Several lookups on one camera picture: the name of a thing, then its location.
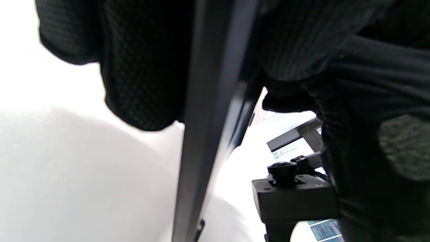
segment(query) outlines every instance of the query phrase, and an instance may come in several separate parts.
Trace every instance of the black mesh fabric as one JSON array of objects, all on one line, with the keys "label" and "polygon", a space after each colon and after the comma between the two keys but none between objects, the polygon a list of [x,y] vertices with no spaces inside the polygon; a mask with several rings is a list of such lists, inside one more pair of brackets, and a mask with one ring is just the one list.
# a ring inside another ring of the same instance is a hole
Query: black mesh fabric
[{"label": "black mesh fabric", "polygon": [[265,21],[260,64],[280,81],[321,72],[349,37],[379,18],[394,0],[279,1]]},{"label": "black mesh fabric", "polygon": [[107,0],[101,73],[110,109],[142,130],[169,126],[182,112],[191,24],[178,3]]},{"label": "black mesh fabric", "polygon": [[97,1],[36,0],[42,44],[60,59],[83,65],[98,60],[102,32]]},{"label": "black mesh fabric", "polygon": [[183,112],[192,8],[157,0],[36,0],[42,44],[72,64],[100,62],[106,103],[161,130]]}]

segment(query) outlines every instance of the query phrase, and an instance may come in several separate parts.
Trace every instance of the black metal bar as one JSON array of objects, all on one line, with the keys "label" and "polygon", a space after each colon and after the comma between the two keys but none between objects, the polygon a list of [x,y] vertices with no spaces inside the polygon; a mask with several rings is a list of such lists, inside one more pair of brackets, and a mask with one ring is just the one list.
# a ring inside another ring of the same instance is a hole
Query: black metal bar
[{"label": "black metal bar", "polygon": [[258,0],[197,0],[195,8],[173,242],[193,241],[211,175],[242,142],[261,93],[250,82]]}]

